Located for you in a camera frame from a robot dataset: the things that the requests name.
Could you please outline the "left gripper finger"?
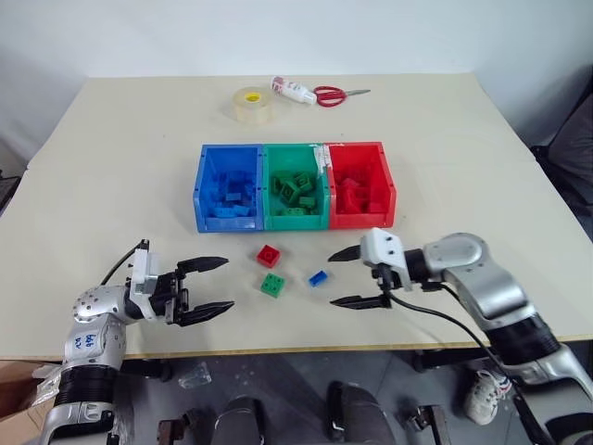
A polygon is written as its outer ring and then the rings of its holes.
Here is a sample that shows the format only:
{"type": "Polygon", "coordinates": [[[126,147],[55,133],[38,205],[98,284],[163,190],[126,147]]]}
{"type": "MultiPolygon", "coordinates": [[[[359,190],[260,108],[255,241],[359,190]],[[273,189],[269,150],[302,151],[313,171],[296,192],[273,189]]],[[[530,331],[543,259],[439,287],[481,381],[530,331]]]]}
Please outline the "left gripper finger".
{"type": "Polygon", "coordinates": [[[196,306],[191,311],[179,312],[178,326],[204,323],[228,311],[233,305],[233,301],[211,302],[196,306]]]}
{"type": "Polygon", "coordinates": [[[176,267],[178,279],[184,279],[189,273],[203,273],[221,267],[229,260],[223,257],[209,256],[197,257],[190,260],[179,261],[176,267]]]}

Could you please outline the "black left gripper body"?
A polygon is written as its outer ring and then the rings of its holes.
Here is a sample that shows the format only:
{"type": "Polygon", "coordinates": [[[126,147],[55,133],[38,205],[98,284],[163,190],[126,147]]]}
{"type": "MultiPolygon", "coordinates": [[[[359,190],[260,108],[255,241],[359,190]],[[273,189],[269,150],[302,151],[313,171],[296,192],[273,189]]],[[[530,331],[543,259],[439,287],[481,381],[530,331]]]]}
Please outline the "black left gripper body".
{"type": "Polygon", "coordinates": [[[149,298],[155,315],[166,324],[189,324],[189,294],[183,287],[184,278],[185,274],[178,270],[160,275],[149,298]]]}

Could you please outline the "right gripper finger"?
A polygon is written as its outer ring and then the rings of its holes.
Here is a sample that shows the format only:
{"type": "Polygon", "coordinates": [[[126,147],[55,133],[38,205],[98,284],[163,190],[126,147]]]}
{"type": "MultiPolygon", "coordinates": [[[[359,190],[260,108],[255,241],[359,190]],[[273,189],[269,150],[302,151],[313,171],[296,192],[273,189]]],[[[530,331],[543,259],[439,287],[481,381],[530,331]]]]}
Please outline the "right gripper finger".
{"type": "Polygon", "coordinates": [[[357,261],[361,257],[360,245],[344,248],[328,258],[329,262],[357,261]]]}
{"type": "Polygon", "coordinates": [[[331,304],[351,310],[391,309],[391,299],[385,295],[364,298],[359,295],[334,299],[331,304]]]}

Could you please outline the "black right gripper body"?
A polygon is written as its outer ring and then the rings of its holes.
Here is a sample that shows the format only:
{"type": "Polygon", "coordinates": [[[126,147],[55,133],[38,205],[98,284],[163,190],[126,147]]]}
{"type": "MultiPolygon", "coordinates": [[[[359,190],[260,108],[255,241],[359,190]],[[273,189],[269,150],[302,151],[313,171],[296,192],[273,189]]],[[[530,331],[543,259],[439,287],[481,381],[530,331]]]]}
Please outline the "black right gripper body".
{"type": "Polygon", "coordinates": [[[398,273],[387,264],[380,263],[372,268],[372,277],[376,280],[384,298],[390,298],[393,290],[402,287],[398,273]]]}

